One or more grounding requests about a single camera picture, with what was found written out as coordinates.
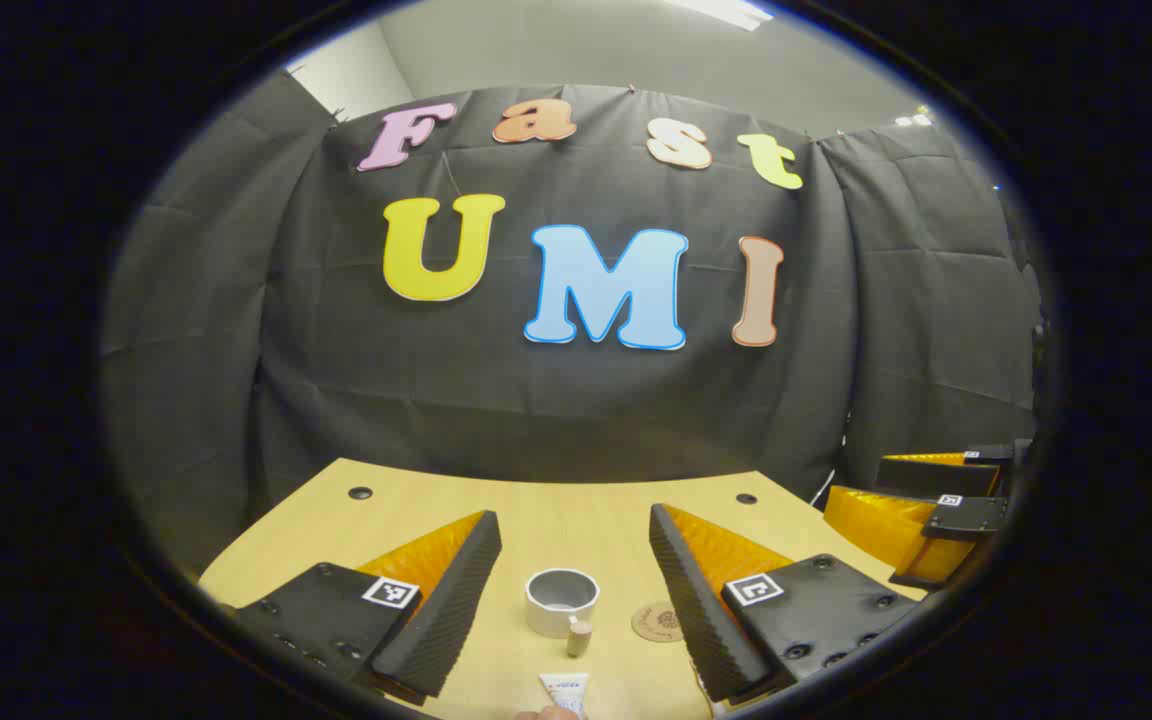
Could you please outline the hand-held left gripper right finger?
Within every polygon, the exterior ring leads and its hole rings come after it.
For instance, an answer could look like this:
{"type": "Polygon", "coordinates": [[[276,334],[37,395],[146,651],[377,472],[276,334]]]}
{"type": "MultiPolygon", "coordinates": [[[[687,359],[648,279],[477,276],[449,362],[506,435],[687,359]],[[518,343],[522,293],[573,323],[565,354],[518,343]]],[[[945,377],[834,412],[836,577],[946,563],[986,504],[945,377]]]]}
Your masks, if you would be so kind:
{"type": "Polygon", "coordinates": [[[650,507],[649,541],[712,702],[826,673],[916,605],[832,553],[794,561],[668,503],[650,507]]]}

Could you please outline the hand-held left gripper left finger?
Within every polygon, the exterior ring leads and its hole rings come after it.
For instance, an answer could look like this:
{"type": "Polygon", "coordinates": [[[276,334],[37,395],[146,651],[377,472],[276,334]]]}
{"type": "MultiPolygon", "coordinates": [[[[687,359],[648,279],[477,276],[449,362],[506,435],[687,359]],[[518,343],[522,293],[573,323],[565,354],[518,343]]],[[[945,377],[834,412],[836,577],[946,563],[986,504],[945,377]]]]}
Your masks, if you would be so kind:
{"type": "Polygon", "coordinates": [[[357,566],[320,561],[232,617],[265,647],[420,706],[442,692],[502,551],[495,511],[357,566]]]}

